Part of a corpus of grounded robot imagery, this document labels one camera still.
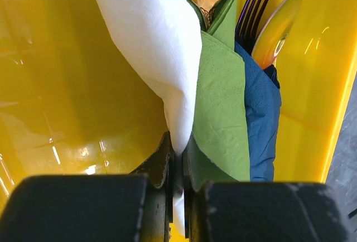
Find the green napkin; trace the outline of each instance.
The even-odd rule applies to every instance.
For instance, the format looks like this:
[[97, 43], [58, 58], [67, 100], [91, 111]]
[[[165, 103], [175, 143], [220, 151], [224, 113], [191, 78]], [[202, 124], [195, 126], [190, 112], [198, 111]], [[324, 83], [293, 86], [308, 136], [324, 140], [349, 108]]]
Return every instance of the green napkin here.
[[249, 181], [244, 62], [234, 52], [237, 0], [222, 0], [217, 10], [208, 31], [201, 32], [193, 133], [219, 168], [238, 181]]

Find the cloth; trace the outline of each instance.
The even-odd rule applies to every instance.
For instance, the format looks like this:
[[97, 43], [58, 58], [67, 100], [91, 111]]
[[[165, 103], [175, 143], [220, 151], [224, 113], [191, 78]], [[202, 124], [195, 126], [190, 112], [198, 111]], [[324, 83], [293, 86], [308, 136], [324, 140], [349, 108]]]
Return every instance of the cloth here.
[[244, 103], [248, 125], [250, 180], [273, 181], [280, 91], [238, 43], [235, 43], [235, 52], [245, 62]]
[[97, 4], [116, 47], [162, 98], [172, 146], [182, 153], [194, 120], [202, 47], [195, 11], [187, 0], [97, 0]]
[[224, 4], [207, 32], [197, 82], [193, 133], [203, 153], [238, 181], [249, 181], [244, 62], [234, 52], [237, 0]]

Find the yellow surface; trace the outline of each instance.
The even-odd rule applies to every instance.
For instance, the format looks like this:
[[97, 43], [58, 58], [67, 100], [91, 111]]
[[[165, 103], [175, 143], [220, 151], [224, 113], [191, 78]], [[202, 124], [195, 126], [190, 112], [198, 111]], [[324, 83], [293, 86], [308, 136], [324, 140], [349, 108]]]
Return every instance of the yellow surface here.
[[[355, 2], [302, 1], [277, 59], [277, 181], [326, 179], [357, 67]], [[0, 0], [1, 207], [29, 175], [127, 173], [165, 130], [161, 100], [111, 42], [95, 0]]]

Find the gray floor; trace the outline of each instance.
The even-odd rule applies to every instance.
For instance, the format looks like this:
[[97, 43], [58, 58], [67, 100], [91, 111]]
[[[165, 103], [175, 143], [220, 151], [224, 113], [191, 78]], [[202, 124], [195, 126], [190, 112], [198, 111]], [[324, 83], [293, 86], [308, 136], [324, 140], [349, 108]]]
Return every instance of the gray floor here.
[[353, 85], [327, 184], [335, 189], [347, 213], [357, 208], [357, 80]]

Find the fork tines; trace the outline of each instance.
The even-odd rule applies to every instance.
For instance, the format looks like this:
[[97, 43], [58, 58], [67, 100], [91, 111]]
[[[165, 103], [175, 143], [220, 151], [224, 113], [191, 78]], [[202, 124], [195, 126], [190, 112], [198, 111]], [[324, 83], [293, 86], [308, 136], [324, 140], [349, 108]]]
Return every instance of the fork tines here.
[[253, 49], [255, 39], [257, 38], [259, 22], [269, 0], [263, 1], [260, 10], [259, 6], [262, 0], [252, 0], [252, 2], [250, 1], [251, 0], [246, 0], [242, 12], [239, 16], [238, 23], [235, 28], [235, 40], [242, 46], [248, 42], [249, 44], [246, 45], [252, 47], [251, 49]]

